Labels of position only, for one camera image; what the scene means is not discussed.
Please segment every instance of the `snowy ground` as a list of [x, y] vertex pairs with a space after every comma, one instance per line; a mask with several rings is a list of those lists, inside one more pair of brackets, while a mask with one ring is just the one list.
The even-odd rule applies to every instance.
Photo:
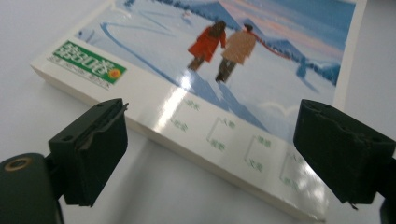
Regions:
[[301, 99], [332, 103], [335, 87], [329, 81], [310, 69], [299, 79], [299, 64], [259, 44], [225, 85], [215, 81], [221, 48], [198, 74], [191, 73], [186, 69], [192, 59], [187, 48], [212, 21], [195, 15], [184, 18], [183, 10], [156, 1], [136, 0], [131, 8], [122, 2], [76, 36], [172, 83], [189, 77], [194, 80], [192, 93], [290, 143]]

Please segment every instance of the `book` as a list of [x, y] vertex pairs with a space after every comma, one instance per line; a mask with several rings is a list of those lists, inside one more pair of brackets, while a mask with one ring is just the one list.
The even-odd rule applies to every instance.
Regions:
[[128, 127], [296, 218], [325, 221], [330, 192], [292, 137], [302, 99], [342, 107], [364, 7], [109, 1], [32, 67], [88, 105], [122, 98]]

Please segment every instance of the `person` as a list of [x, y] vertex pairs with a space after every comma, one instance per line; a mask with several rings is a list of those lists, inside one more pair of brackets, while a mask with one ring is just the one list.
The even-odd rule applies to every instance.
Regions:
[[188, 65], [190, 70], [196, 72], [204, 61], [210, 63], [219, 43], [224, 49], [225, 27], [226, 23], [224, 21], [217, 21], [212, 26], [206, 27], [198, 36], [197, 41], [188, 49], [189, 53], [194, 56]]
[[244, 30], [233, 33], [227, 40], [225, 50], [221, 53], [223, 59], [219, 65], [216, 82], [225, 83], [230, 77], [230, 74], [234, 70], [236, 64], [244, 64], [245, 59], [249, 57], [251, 52], [254, 50], [256, 41], [259, 41], [265, 48], [274, 54], [290, 59], [287, 56], [269, 48], [256, 34], [253, 33], [253, 26], [250, 24], [244, 24], [244, 26]]

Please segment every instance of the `red coat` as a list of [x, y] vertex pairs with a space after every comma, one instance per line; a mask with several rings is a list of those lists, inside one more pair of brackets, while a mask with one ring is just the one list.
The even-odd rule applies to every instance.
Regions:
[[189, 53], [195, 57], [205, 56], [205, 61], [210, 63], [210, 60], [218, 47], [219, 42], [221, 47], [225, 47], [226, 34], [223, 31], [219, 37], [209, 36], [210, 26], [198, 36], [197, 42], [189, 48]]

